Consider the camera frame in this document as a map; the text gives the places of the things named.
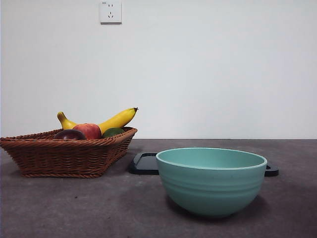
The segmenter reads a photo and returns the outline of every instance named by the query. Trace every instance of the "green fruit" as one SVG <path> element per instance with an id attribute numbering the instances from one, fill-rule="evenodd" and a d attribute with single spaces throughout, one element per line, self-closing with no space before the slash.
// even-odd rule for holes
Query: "green fruit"
<path id="1" fill-rule="evenodd" d="M 114 136 L 114 135 L 121 134 L 123 132 L 124 132 L 124 130 L 122 128 L 120 128 L 120 127 L 112 127 L 112 128 L 107 129 L 103 133 L 102 138 L 111 137 L 111 136 Z"/>

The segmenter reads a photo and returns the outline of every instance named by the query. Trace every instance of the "yellow banana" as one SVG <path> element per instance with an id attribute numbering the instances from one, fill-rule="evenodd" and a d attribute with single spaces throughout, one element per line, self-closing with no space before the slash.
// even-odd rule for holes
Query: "yellow banana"
<path id="1" fill-rule="evenodd" d="M 128 108 L 124 111 L 119 112 L 118 114 L 114 115 L 112 118 L 104 121 L 103 123 L 98 124 L 101 135 L 109 128 L 112 127 L 124 127 L 127 125 L 136 114 L 138 108 Z"/>
<path id="2" fill-rule="evenodd" d="M 61 126 L 64 130 L 72 129 L 75 125 L 77 125 L 77 123 L 68 120 L 63 112 L 57 113 L 57 118 L 60 121 Z"/>

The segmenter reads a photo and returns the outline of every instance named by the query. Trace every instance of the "fruit basket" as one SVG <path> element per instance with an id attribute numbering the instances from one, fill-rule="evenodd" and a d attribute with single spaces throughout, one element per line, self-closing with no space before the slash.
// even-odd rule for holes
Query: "fruit basket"
<path id="1" fill-rule="evenodd" d="M 25 177 L 97 178 L 123 157 L 137 132 L 124 132 L 93 140 L 53 139 L 62 129 L 2 137 L 0 146 L 11 156 Z"/>

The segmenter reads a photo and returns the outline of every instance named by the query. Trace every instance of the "wall socket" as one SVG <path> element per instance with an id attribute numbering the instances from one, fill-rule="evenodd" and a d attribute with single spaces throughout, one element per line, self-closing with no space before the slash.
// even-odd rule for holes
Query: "wall socket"
<path id="1" fill-rule="evenodd" d="M 105 0 L 99 4 L 100 23 L 122 23 L 121 0 Z"/>

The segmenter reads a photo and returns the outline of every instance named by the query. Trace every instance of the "gray countertop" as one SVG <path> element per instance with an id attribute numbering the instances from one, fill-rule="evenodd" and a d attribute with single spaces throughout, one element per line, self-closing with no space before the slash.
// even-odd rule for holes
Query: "gray countertop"
<path id="1" fill-rule="evenodd" d="M 216 147 L 260 154 L 279 167 L 255 200 L 224 219 L 191 215 L 157 175 L 127 167 L 140 152 Z M 317 140 L 133 139 L 99 178 L 24 178 L 1 151 L 3 238 L 315 238 Z"/>

